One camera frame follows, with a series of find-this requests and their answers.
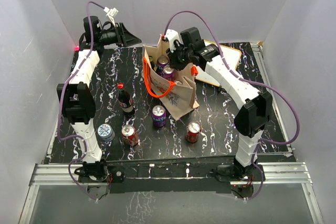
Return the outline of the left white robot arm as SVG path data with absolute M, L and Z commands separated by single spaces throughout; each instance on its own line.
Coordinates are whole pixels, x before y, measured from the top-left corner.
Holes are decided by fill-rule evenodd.
M 82 151 L 82 161 L 95 163 L 101 161 L 93 119 L 96 104 L 89 89 L 92 75 L 100 62 L 105 46 L 115 44 L 129 47 L 141 42 L 131 34 L 123 23 L 105 22 L 97 16 L 83 19 L 84 33 L 79 38 L 78 58 L 66 83 L 57 86 L 60 103 L 59 120 L 66 119 L 72 126 Z

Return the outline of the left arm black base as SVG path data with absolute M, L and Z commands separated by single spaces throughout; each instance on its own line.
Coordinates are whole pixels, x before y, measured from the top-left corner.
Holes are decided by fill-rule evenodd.
M 87 163 L 84 162 L 74 173 L 79 176 L 79 181 L 98 183 L 122 183 L 125 179 L 124 167 L 108 164 L 105 160 Z

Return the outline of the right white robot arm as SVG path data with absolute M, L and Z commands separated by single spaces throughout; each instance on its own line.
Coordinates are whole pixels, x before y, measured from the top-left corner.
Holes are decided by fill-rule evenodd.
M 169 44 L 166 53 L 174 69 L 182 70 L 193 63 L 214 78 L 236 103 L 239 111 L 234 125 L 239 141 L 234 174 L 240 180 L 247 180 L 253 174 L 258 142 L 270 120 L 272 95 L 268 91 L 260 92 L 243 81 L 236 70 L 226 63 L 220 44 L 206 45 L 196 27 L 180 33 L 168 29 L 163 40 Z

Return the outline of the beige canvas tote bag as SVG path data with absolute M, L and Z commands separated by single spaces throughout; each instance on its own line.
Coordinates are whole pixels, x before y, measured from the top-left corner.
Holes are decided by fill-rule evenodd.
M 183 70 L 175 71 L 174 81 L 180 80 L 183 85 L 177 85 L 174 81 L 168 81 L 151 69 L 148 56 L 152 56 L 155 64 L 161 55 L 166 56 L 166 50 L 169 43 L 159 40 L 158 44 L 153 46 L 143 46 L 142 52 L 142 75 L 146 90 L 149 95 L 160 99 L 164 107 L 175 120 L 179 120 L 184 115 L 190 113 L 193 109 L 199 107 L 196 95 L 195 77 L 198 74 L 196 67 L 189 63 Z

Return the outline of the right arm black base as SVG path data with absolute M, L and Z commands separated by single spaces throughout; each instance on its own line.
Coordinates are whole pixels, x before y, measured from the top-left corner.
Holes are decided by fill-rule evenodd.
M 211 175 L 219 182 L 243 182 L 245 187 L 250 186 L 252 182 L 266 180 L 263 166 L 255 163 L 246 167 L 242 167 L 240 163 L 218 165 L 211 170 Z

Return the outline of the green glass bottle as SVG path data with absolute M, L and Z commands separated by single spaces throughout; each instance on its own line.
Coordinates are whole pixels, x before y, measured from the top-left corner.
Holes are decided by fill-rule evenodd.
M 156 71 L 157 70 L 157 66 L 156 66 L 156 64 L 155 64 L 155 62 L 153 60 L 153 57 L 152 56 L 148 56 L 148 58 L 149 58 L 149 62 L 150 62 L 150 65 L 151 65 L 151 69 L 154 70 L 154 71 Z

